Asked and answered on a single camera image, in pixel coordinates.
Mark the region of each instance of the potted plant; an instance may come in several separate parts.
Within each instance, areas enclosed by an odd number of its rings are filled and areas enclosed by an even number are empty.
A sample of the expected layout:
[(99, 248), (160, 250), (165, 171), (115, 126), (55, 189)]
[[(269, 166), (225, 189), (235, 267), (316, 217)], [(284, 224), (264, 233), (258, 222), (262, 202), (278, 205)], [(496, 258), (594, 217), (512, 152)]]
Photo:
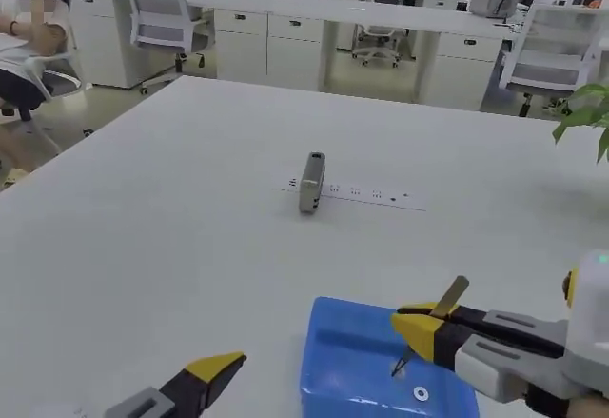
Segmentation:
[[(578, 109), (568, 110), (567, 116), (560, 122), (559, 126), (554, 129), (552, 135), (558, 143), (567, 128), (573, 126), (592, 126), (595, 128), (604, 128), (604, 132), (599, 140), (599, 154), (597, 163), (606, 155), (609, 161), (609, 87), (604, 87), (596, 83), (584, 85), (576, 90), (569, 101), (583, 96), (591, 96), (595, 99), (594, 104), (587, 104)], [(566, 111), (568, 105), (565, 103), (563, 111)]]

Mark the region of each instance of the electrical outlet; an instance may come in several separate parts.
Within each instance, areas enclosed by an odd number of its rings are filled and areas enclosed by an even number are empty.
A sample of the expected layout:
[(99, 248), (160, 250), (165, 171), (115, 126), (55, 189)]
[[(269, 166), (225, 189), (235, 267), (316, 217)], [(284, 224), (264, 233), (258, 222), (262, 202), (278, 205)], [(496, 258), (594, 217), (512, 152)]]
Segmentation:
[[(298, 193), (299, 187), (299, 178), (288, 177), (280, 180), (273, 189)], [(396, 209), (425, 211), (422, 202), (404, 190), (368, 189), (360, 185), (324, 182), (322, 197), (394, 207)]]

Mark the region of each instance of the office chair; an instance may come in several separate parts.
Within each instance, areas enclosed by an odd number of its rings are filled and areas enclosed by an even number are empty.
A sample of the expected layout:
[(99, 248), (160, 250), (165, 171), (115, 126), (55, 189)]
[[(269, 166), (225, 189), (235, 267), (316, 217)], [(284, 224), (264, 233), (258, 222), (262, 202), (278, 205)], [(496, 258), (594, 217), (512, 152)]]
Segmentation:
[[(213, 12), (189, 7), (187, 0), (129, 0), (131, 4), (131, 44), (142, 49), (171, 51), (175, 54), (175, 72), (165, 73), (142, 83), (148, 87), (169, 83), (182, 74), (185, 53), (202, 51), (211, 46)], [(199, 67), (205, 65), (201, 55)]]
[(499, 82), (500, 88), (524, 94), (519, 116), (528, 114), (534, 95), (565, 98), (596, 75), (595, 53), (608, 18), (609, 10), (531, 7)]
[[(40, 75), (40, 68), (43, 68), (42, 76)], [(31, 57), (26, 61), (25, 69), (33, 84), (45, 96), (46, 102), (75, 94), (86, 86), (71, 29), (68, 32), (64, 47), (57, 54)], [(26, 133), (35, 135), (54, 156), (61, 153), (61, 147), (49, 137), (45, 128), (34, 121), (29, 109), (23, 106), (5, 104), (2, 108), (2, 115), (14, 116), (16, 111), (22, 122), (16, 130), (23, 129)], [(82, 129), (82, 132), (85, 136), (89, 136), (93, 133), (93, 130)]]
[[(365, 0), (366, 2), (374, 2), (374, 0)], [(351, 52), (351, 56), (353, 59), (358, 56), (364, 56), (362, 61), (363, 66), (367, 66), (370, 59), (376, 57), (377, 55), (382, 56), (385, 59), (393, 60), (393, 67), (396, 68), (398, 66), (398, 62), (402, 57), (400, 54), (394, 50), (397, 48), (399, 44), (398, 35), (403, 30), (396, 30), (393, 28), (384, 28), (380, 26), (361, 26), (358, 25), (359, 28), (363, 29), (362, 35), (358, 35), (358, 41), (363, 41), (365, 36), (373, 37), (377, 41), (376, 47), (363, 47), (360, 49), (354, 49)], [(393, 42), (394, 48), (388, 48), (384, 44), (386, 42)]]

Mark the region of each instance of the blue container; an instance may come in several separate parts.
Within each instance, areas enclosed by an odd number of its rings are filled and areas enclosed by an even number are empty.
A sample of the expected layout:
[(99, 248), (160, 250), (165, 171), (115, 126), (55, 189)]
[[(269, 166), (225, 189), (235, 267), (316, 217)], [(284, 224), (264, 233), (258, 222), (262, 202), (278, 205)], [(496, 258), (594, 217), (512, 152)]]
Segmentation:
[[(474, 390), (418, 356), (391, 377), (405, 352), (391, 327), (394, 311), (315, 300), (301, 367), (303, 418), (479, 417)], [(415, 387), (427, 390), (427, 401), (415, 399)]]

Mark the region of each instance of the person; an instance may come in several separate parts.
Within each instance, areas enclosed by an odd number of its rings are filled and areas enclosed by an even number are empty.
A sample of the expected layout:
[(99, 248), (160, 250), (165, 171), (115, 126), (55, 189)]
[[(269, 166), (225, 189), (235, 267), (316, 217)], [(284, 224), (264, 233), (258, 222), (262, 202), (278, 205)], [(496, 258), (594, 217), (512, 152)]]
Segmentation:
[[(37, 109), (45, 97), (34, 85), (25, 63), (33, 56), (52, 56), (67, 42), (69, 0), (14, 0), (0, 13), (0, 109)], [(32, 158), (0, 127), (0, 152), (13, 165), (5, 186), (32, 172)]]
[(567, 418), (607, 418), (609, 401), (598, 396), (588, 396), (569, 403)]

